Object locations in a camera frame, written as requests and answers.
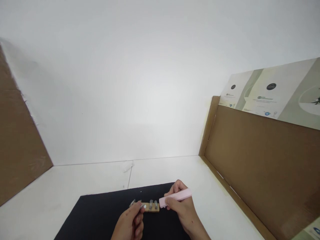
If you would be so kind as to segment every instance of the poster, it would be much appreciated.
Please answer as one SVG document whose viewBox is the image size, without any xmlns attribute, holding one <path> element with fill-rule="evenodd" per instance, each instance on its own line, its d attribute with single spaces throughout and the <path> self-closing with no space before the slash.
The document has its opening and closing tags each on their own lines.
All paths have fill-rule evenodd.
<svg viewBox="0 0 320 240">
<path fill-rule="evenodd" d="M 320 240 L 320 217 L 303 229 L 292 240 Z"/>
<path fill-rule="evenodd" d="M 320 58 L 233 74 L 219 105 L 320 130 Z"/>
</svg>

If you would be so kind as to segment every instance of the white table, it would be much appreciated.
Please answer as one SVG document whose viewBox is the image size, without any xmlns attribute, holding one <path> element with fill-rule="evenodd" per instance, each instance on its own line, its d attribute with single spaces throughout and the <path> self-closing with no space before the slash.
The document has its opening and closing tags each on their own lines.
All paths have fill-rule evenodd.
<svg viewBox="0 0 320 240">
<path fill-rule="evenodd" d="M 0 207 L 0 239 L 53 240 L 81 195 L 177 179 L 212 239 L 263 239 L 199 156 L 53 167 Z"/>
</svg>

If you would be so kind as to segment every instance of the left hand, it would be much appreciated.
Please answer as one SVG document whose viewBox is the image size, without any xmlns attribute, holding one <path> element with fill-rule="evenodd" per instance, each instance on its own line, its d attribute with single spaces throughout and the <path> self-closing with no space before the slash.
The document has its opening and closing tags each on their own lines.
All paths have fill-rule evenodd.
<svg viewBox="0 0 320 240">
<path fill-rule="evenodd" d="M 145 209 L 140 209 L 140 206 L 140 201 L 134 203 L 120 215 L 111 240 L 140 240 L 142 238 L 142 219 Z"/>
</svg>

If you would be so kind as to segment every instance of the finger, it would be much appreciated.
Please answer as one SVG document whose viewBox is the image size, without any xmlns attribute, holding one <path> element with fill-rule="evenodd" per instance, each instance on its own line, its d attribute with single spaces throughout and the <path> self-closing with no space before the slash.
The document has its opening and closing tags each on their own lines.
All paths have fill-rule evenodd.
<svg viewBox="0 0 320 240">
<path fill-rule="evenodd" d="M 138 237 L 134 238 L 134 240 L 141 240 L 141 239 L 142 239 L 142 233 L 140 233 Z"/>
<path fill-rule="evenodd" d="M 174 183 L 174 192 L 179 192 L 180 190 L 184 190 L 184 189 L 187 189 L 188 187 L 186 185 L 184 185 L 184 183 L 181 181 L 181 180 L 177 180 L 175 183 Z"/>
<path fill-rule="evenodd" d="M 138 236 L 142 233 L 143 227 L 144 227 L 143 222 L 141 222 L 141 223 L 137 226 L 136 232 L 135 232 L 135 234 L 134 234 L 136 237 L 138 237 Z"/>
<path fill-rule="evenodd" d="M 173 186 L 174 186 L 174 184 L 171 186 L 169 192 L 167 192 L 167 193 L 164 194 L 165 197 L 174 193 L 174 191 L 173 191 Z"/>
<path fill-rule="evenodd" d="M 143 220 L 143 214 L 142 214 L 142 213 L 139 213 L 139 214 L 136 216 L 136 218 L 135 218 L 135 220 L 134 220 L 134 223 L 136 224 L 136 226 L 138 226 L 138 225 L 141 223 L 142 220 Z"/>
<path fill-rule="evenodd" d="M 138 214 L 138 212 L 140 211 L 140 206 L 141 206 L 141 202 L 137 202 L 135 204 L 133 204 L 131 207 L 129 207 L 125 212 L 125 214 L 127 215 L 127 217 L 133 221 L 133 219 L 135 218 L 135 216 Z"/>
<path fill-rule="evenodd" d="M 184 190 L 187 189 L 188 187 L 186 185 L 184 185 L 184 183 L 181 180 L 177 180 L 170 188 L 169 192 L 165 193 L 164 196 L 168 196 L 171 195 L 173 193 L 177 193 L 180 190 Z"/>
<path fill-rule="evenodd" d="M 182 211 L 183 205 L 182 203 L 178 202 L 174 198 L 167 197 L 166 198 L 166 204 L 173 210 L 176 211 L 177 213 L 180 213 Z"/>
<path fill-rule="evenodd" d="M 142 207 L 141 209 L 140 209 L 140 213 L 144 213 L 146 211 L 146 209 L 144 208 L 144 207 Z"/>
</svg>

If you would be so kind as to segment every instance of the black circle logo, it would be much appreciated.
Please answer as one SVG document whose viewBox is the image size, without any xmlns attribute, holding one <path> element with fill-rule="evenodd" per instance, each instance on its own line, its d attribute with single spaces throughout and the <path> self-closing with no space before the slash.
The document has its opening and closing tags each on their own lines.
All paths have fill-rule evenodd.
<svg viewBox="0 0 320 240">
<path fill-rule="evenodd" d="M 267 90 L 272 90 L 272 89 L 275 89 L 276 88 L 276 84 L 275 83 L 271 83 L 267 86 Z"/>
</svg>

